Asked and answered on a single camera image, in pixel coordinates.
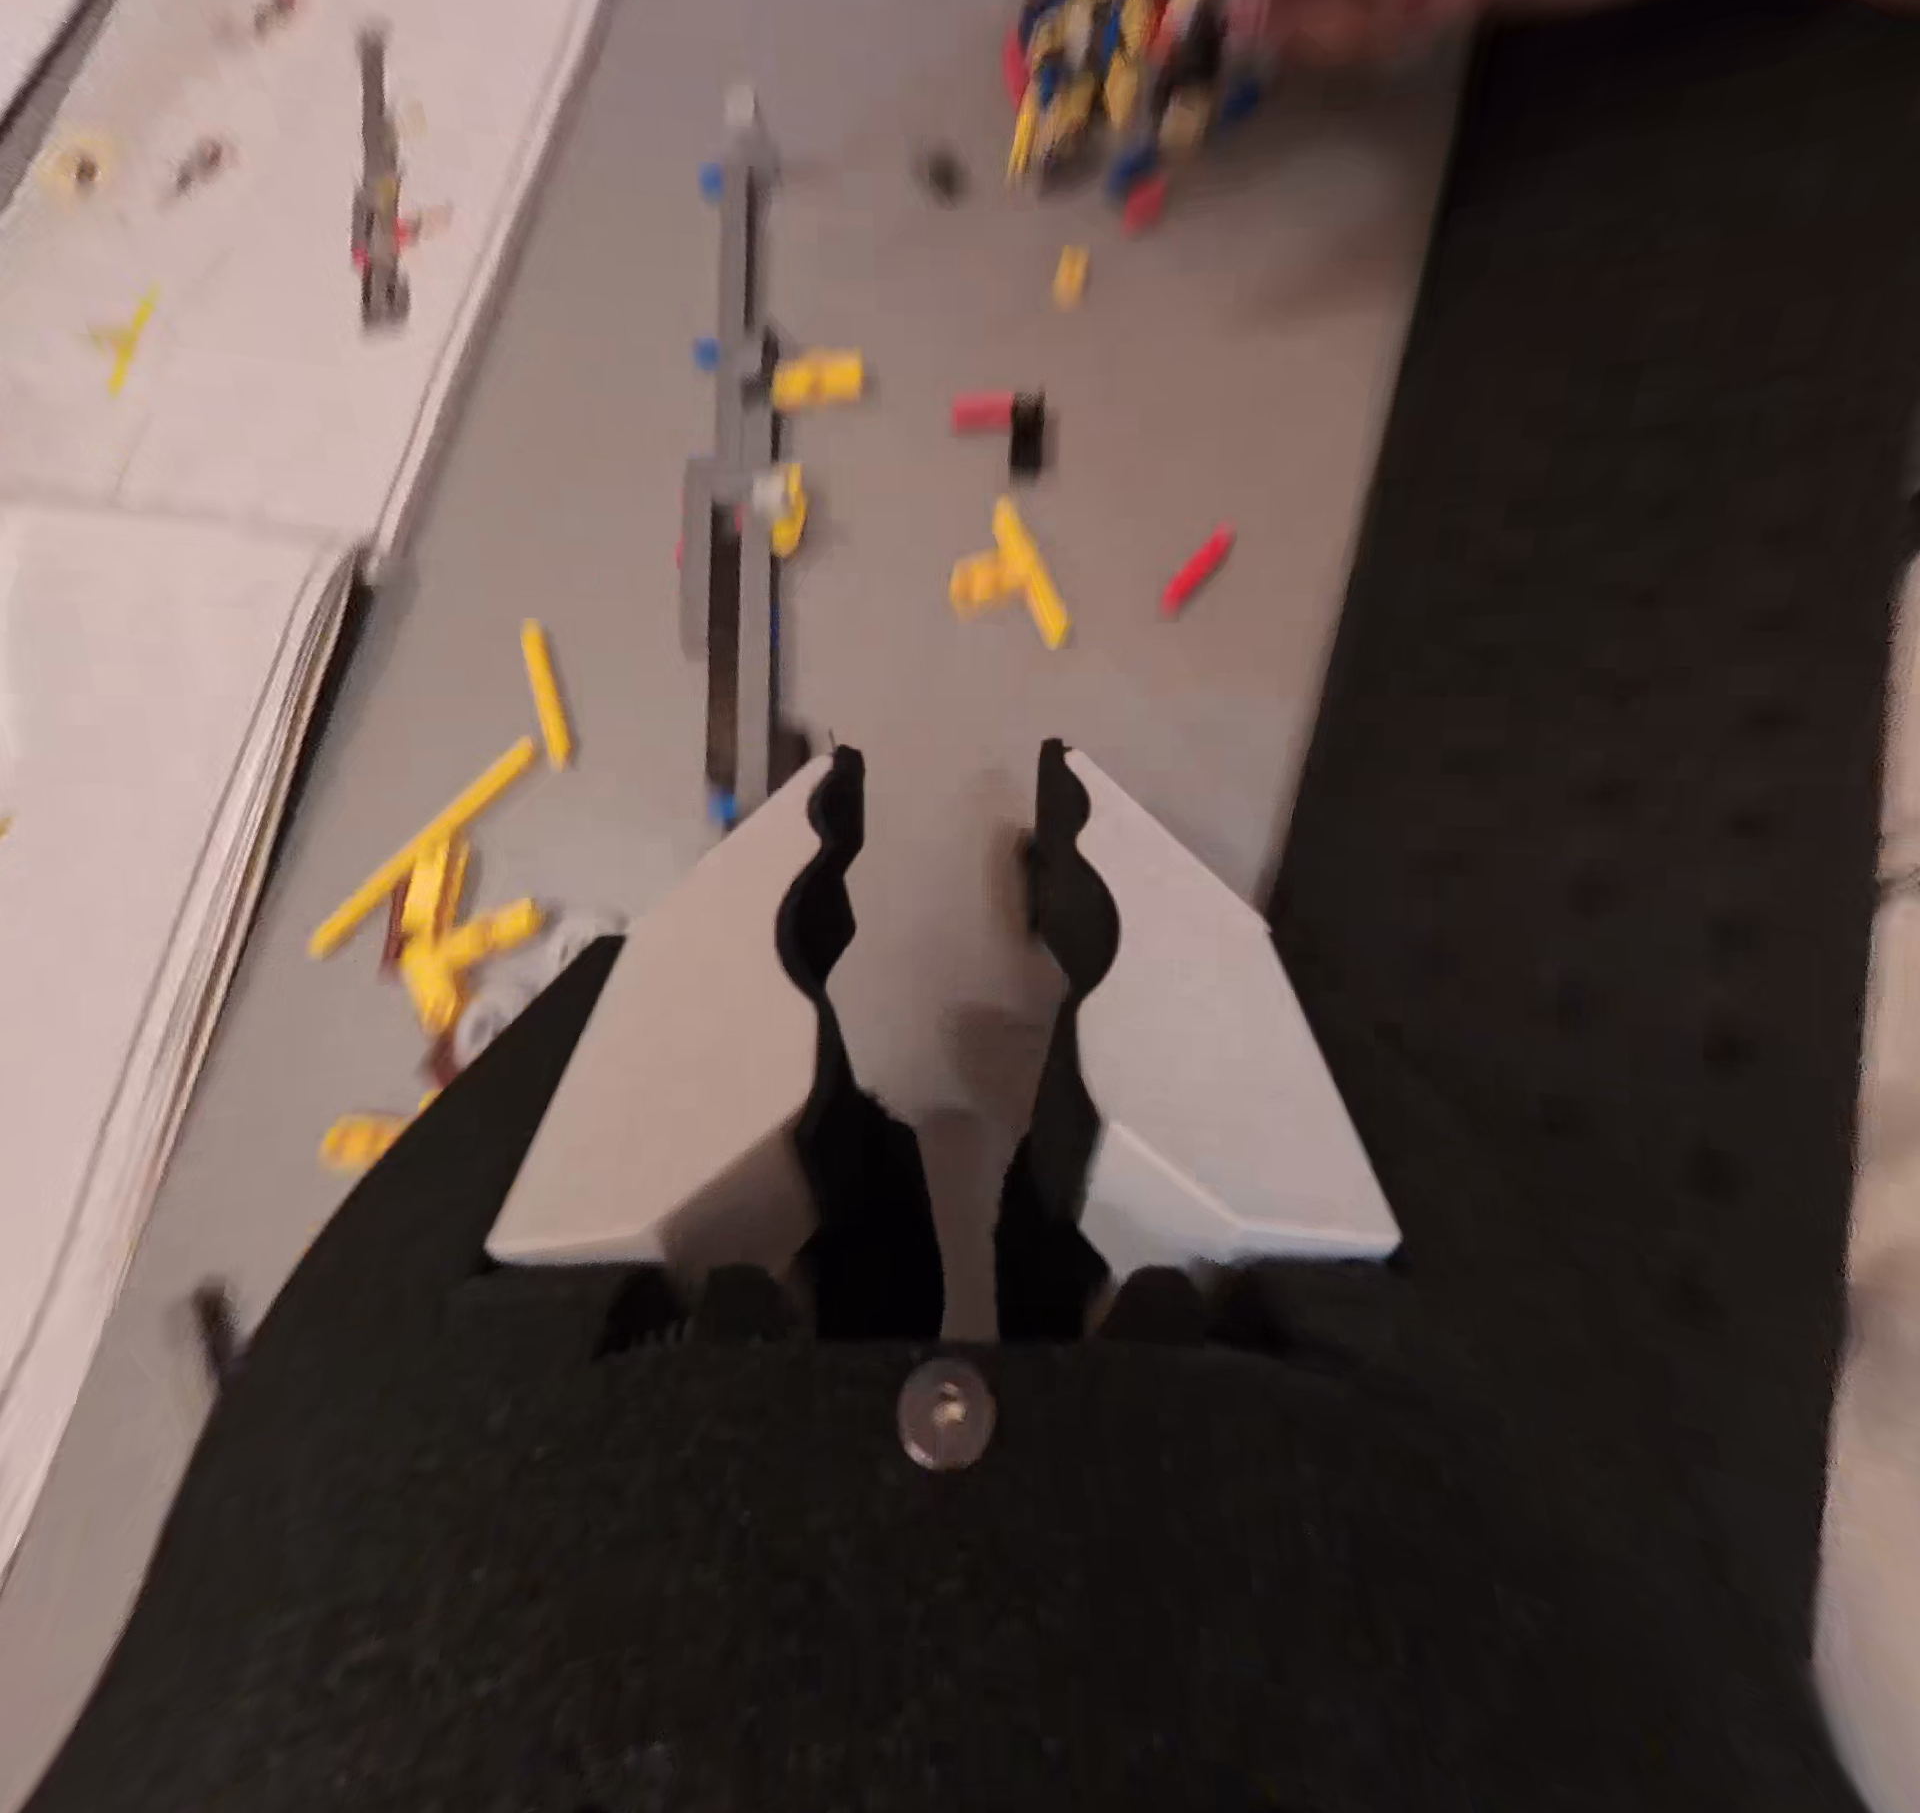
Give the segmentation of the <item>long red lego pin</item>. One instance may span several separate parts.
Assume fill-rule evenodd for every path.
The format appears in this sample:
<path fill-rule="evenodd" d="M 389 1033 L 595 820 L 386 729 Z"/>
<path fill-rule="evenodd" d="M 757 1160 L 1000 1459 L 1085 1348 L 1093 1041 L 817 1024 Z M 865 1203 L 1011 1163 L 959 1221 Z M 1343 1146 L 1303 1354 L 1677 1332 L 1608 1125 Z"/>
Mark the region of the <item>long red lego pin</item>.
<path fill-rule="evenodd" d="M 1238 545 L 1232 522 L 1219 522 L 1207 537 L 1176 567 L 1164 581 L 1158 605 L 1161 619 L 1179 619 L 1186 603 L 1204 592 L 1222 567 L 1231 561 Z"/>

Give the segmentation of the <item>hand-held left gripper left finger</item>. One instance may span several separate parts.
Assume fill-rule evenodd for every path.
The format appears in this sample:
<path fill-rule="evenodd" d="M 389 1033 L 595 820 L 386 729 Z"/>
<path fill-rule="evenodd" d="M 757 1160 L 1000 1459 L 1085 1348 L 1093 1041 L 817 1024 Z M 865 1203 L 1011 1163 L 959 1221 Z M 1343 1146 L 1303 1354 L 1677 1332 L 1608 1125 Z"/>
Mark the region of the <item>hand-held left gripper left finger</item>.
<path fill-rule="evenodd" d="M 819 988 L 781 911 L 863 829 L 865 758 L 817 754 L 632 921 L 488 1256 L 501 1266 L 792 1266 L 819 1224 L 799 1126 L 819 1076 Z"/>

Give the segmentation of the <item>white lego instruction booklet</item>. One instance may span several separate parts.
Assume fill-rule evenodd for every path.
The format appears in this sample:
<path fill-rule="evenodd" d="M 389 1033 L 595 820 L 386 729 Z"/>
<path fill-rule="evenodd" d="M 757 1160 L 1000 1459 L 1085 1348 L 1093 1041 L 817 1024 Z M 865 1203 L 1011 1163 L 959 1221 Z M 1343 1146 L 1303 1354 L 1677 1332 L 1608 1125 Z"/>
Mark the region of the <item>white lego instruction booklet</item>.
<path fill-rule="evenodd" d="M 605 3 L 114 0 L 4 208 L 4 1565 Z"/>

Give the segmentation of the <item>grey lego beam assembly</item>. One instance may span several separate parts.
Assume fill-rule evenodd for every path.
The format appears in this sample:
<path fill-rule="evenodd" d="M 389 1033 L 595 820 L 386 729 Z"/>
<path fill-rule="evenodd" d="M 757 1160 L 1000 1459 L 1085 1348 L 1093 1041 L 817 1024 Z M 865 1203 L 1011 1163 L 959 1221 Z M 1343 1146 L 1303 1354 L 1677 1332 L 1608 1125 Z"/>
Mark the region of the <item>grey lego beam assembly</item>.
<path fill-rule="evenodd" d="M 682 646 L 705 667 L 705 787 L 717 831 L 741 826 L 809 757 L 781 710 L 781 574 L 811 516 L 795 414 L 850 406 L 867 388 L 862 354 L 789 349 L 768 305 L 768 216 L 780 149 L 757 93 L 726 98 L 726 143 L 702 170 L 717 213 L 717 318 L 696 362 L 713 384 L 713 440 L 682 483 Z"/>

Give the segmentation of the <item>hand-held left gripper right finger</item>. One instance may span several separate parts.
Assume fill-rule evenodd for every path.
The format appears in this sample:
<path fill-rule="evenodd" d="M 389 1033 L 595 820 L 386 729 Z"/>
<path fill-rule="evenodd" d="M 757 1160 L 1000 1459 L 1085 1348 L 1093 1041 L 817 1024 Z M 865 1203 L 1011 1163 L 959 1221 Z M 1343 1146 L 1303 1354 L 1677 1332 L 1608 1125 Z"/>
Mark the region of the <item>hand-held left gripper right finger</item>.
<path fill-rule="evenodd" d="M 1059 740 L 1038 753 L 1029 911 L 1064 977 L 1029 1126 L 1045 1217 L 1102 1266 L 1400 1249 L 1264 917 Z"/>

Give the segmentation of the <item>pile of colourful lego pins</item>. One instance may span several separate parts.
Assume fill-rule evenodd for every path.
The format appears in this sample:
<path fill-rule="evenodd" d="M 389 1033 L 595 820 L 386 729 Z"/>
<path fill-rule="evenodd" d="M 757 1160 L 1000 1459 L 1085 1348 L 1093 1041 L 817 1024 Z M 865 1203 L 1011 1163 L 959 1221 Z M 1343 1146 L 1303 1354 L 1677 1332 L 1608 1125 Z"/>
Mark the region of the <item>pile of colourful lego pins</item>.
<path fill-rule="evenodd" d="M 1008 185 L 1098 178 L 1123 227 L 1161 218 L 1174 178 L 1272 87 L 1270 0 L 1019 0 L 1004 43 Z"/>

